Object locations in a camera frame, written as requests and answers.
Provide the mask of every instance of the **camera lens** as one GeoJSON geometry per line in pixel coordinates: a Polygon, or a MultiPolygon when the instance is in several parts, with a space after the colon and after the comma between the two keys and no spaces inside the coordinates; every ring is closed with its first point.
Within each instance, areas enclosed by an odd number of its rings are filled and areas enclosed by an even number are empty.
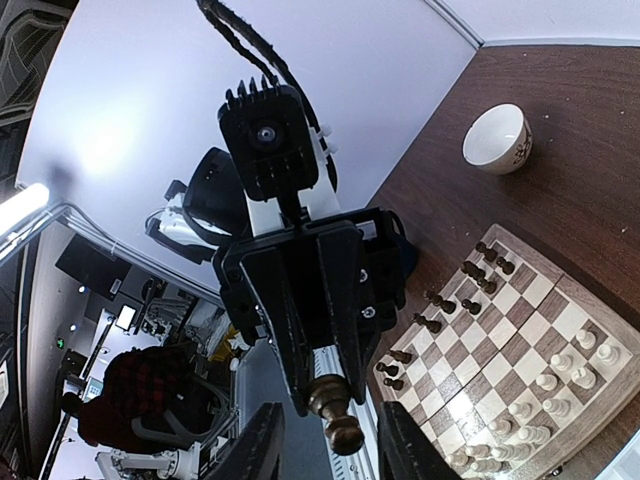
{"type": "Polygon", "coordinates": [[[257,139],[263,145],[269,145],[276,141],[278,134],[275,129],[269,126],[264,126],[258,130],[257,139]]]}

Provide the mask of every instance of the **fluorescent light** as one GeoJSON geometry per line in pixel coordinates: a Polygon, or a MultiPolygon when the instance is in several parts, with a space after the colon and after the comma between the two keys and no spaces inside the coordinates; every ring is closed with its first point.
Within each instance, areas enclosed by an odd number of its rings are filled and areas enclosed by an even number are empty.
{"type": "Polygon", "coordinates": [[[129,330],[131,322],[133,322],[136,313],[137,312],[135,308],[131,308],[127,305],[123,306],[122,310],[120,310],[120,315],[118,316],[116,327],[120,327],[123,330],[129,330]]]}
{"type": "Polygon", "coordinates": [[[40,183],[14,195],[0,205],[0,235],[44,207],[49,201],[49,189],[40,183]]]}

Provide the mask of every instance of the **ceiling light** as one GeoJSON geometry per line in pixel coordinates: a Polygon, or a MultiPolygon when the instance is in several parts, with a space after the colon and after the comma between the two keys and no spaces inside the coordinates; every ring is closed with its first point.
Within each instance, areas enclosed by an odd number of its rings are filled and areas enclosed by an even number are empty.
{"type": "Polygon", "coordinates": [[[14,195],[0,205],[0,235],[4,235],[49,201],[49,189],[40,183],[14,195]]]}

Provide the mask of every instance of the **black chess piece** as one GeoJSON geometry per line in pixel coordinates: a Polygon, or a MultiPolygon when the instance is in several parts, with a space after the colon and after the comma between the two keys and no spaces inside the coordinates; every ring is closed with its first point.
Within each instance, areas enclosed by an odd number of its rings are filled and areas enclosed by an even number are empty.
{"type": "Polygon", "coordinates": [[[485,278],[480,278],[477,283],[480,288],[482,288],[482,290],[484,290],[484,292],[488,293],[489,295],[493,295],[498,289],[498,285],[496,284],[496,282],[490,282],[485,278]]]}
{"type": "Polygon", "coordinates": [[[476,244],[476,252],[481,253],[487,262],[494,262],[498,257],[498,251],[487,247],[484,242],[478,242],[476,244]]]}
{"type": "Polygon", "coordinates": [[[383,362],[376,364],[376,370],[382,373],[386,373],[390,377],[395,377],[400,372],[400,367],[397,365],[386,365],[383,362]]]}
{"type": "Polygon", "coordinates": [[[516,269],[516,266],[504,257],[498,257],[496,264],[506,275],[511,275],[516,269]]]}
{"type": "Polygon", "coordinates": [[[427,317],[420,315],[419,313],[413,314],[413,321],[420,326],[426,327],[431,333],[440,333],[442,330],[442,324],[435,320],[427,320],[427,317]]]}
{"type": "Polygon", "coordinates": [[[411,363],[411,359],[413,359],[413,355],[407,352],[401,352],[400,350],[389,350],[389,355],[396,362],[404,363],[405,365],[411,363]]]}
{"type": "Polygon", "coordinates": [[[402,380],[394,380],[393,378],[385,378],[382,383],[387,387],[393,388],[396,392],[402,390],[404,387],[404,382],[402,380]]]}
{"type": "Polygon", "coordinates": [[[456,311],[456,304],[450,300],[445,300],[442,295],[438,295],[431,290],[425,293],[425,297],[436,307],[440,307],[444,313],[452,314],[456,311]]]}
{"type": "Polygon", "coordinates": [[[480,310],[482,310],[482,305],[478,302],[472,302],[469,299],[464,299],[462,301],[462,308],[468,310],[471,315],[477,315],[480,313],[480,310]]]}
{"type": "Polygon", "coordinates": [[[464,261],[460,269],[476,281],[485,277],[485,271],[469,260],[464,261]]]}

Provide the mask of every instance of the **white chess piece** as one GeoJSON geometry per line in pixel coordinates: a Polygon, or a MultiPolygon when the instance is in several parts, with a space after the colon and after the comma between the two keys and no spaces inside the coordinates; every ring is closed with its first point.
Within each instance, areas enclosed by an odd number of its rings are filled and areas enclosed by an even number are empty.
{"type": "Polygon", "coordinates": [[[499,472],[502,469],[502,463],[493,458],[476,460],[471,464],[471,470],[476,473],[499,472]]]}
{"type": "Polygon", "coordinates": [[[494,420],[489,424],[489,430],[498,435],[506,435],[511,431],[511,422],[505,419],[494,420]]]}
{"type": "Polygon", "coordinates": [[[543,373],[541,375],[538,375],[538,378],[536,378],[536,384],[543,390],[550,392],[558,386],[558,379],[555,375],[543,373]]]}
{"type": "Polygon", "coordinates": [[[581,367],[574,370],[571,374],[571,380],[579,387],[589,390],[596,384],[596,375],[591,370],[581,367]]]}
{"type": "Polygon", "coordinates": [[[521,462],[529,458],[534,447],[530,443],[521,443],[519,445],[498,445],[491,449],[491,455],[498,461],[504,462],[515,460],[521,462]]]}
{"type": "Polygon", "coordinates": [[[566,417],[571,411],[571,402],[564,399],[549,398],[542,402],[542,409],[550,415],[566,417]]]}
{"type": "Polygon", "coordinates": [[[491,454],[491,449],[488,445],[467,445],[464,453],[470,457],[487,458],[491,454]]]}
{"type": "Polygon", "coordinates": [[[445,461],[451,466],[462,467],[467,464],[469,457],[464,452],[454,452],[447,455],[445,461]]]}
{"type": "Polygon", "coordinates": [[[620,358],[620,351],[616,347],[603,343],[598,347],[597,355],[605,365],[613,365],[620,358]]]}
{"type": "Polygon", "coordinates": [[[578,333],[576,333],[576,340],[578,340],[580,346],[585,350],[591,350],[596,346],[596,336],[584,329],[578,330],[578,333]]]}
{"type": "Polygon", "coordinates": [[[530,403],[522,402],[522,403],[512,403],[509,405],[509,413],[514,417],[518,418],[527,418],[531,415],[533,407],[530,403]]]}
{"type": "Polygon", "coordinates": [[[551,438],[551,430],[547,427],[522,427],[518,430],[518,439],[524,443],[535,443],[542,445],[551,438]]]}
{"type": "Polygon", "coordinates": [[[573,366],[571,355],[554,355],[551,357],[551,365],[559,372],[568,372],[573,366]]]}

